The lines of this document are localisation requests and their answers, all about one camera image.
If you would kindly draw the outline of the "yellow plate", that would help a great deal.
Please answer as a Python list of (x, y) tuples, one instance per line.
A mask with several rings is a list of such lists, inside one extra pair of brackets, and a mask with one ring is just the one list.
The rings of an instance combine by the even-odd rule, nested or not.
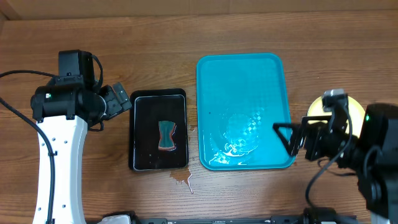
[[(348, 111), (353, 123), (353, 135), (360, 137), (365, 110), (354, 98), (348, 97)], [(309, 107), (307, 116), (331, 116), (332, 112), (324, 112), (322, 98), (318, 97)]]

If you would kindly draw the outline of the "orange green sponge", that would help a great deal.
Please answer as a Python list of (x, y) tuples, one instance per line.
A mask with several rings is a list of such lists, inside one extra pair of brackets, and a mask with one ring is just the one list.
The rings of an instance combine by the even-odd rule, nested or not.
[(159, 144), (160, 151), (173, 151), (176, 146), (173, 140), (176, 124), (172, 121), (159, 121)]

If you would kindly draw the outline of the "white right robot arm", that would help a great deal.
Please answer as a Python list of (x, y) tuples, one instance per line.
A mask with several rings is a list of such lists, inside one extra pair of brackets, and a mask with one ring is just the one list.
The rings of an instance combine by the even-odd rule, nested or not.
[(397, 106), (385, 103), (367, 107), (359, 137), (351, 131), (348, 104), (325, 103), (330, 116), (304, 116), (301, 123), (275, 123), (273, 129), (290, 156), (300, 148), (306, 159), (327, 157), (330, 164), (351, 169), (366, 208), (397, 222)]

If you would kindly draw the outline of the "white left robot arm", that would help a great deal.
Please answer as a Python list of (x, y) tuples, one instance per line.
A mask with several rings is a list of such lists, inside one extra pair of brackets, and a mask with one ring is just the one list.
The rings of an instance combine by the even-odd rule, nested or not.
[(82, 82), (40, 86), (31, 98), (39, 128), (34, 223), (85, 223), (81, 196), (85, 138), (96, 124), (131, 108), (122, 84), (94, 92)]

